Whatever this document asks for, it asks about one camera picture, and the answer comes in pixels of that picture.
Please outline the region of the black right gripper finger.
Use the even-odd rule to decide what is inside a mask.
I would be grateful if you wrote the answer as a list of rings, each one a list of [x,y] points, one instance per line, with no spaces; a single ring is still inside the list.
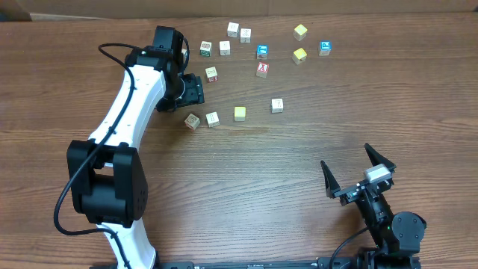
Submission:
[[[375,167],[379,164],[385,165],[390,171],[394,171],[397,168],[397,165],[392,161],[388,160],[383,155],[379,154],[369,143],[364,145],[368,158],[370,159],[371,164]]]
[[[320,162],[320,166],[324,175],[324,182],[326,186],[326,196],[328,198],[335,198],[335,194],[341,190],[340,185],[332,174],[325,161]]]

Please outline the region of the wooden block red letter U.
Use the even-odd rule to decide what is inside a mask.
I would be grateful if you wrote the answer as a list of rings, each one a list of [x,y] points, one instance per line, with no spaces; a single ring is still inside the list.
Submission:
[[[200,125],[200,118],[194,114],[189,114],[184,120],[184,123],[189,129],[194,131]]]

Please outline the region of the wooden block blue letter H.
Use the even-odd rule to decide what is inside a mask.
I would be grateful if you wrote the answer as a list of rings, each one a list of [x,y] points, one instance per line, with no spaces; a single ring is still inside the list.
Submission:
[[[220,120],[219,120],[217,112],[211,112],[209,114],[206,114],[206,120],[207,120],[209,128],[213,128],[220,124]]]

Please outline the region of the wooden block yellow letter S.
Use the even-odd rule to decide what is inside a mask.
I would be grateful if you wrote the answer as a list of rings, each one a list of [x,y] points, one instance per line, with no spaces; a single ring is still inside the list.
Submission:
[[[246,119],[246,108],[235,107],[234,119],[236,122],[243,122]]]

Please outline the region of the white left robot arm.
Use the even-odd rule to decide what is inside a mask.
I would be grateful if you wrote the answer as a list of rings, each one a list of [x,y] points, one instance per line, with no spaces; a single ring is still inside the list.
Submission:
[[[205,101],[200,77],[185,72],[189,61],[186,37],[174,28],[157,26],[152,45],[130,46],[119,65],[122,86],[100,126],[85,141],[73,140],[66,152],[69,181],[54,210],[72,195],[76,212],[95,228],[79,235],[105,234],[117,258],[113,268],[161,268],[143,223],[148,184],[140,161],[140,142],[154,111],[174,112]]]

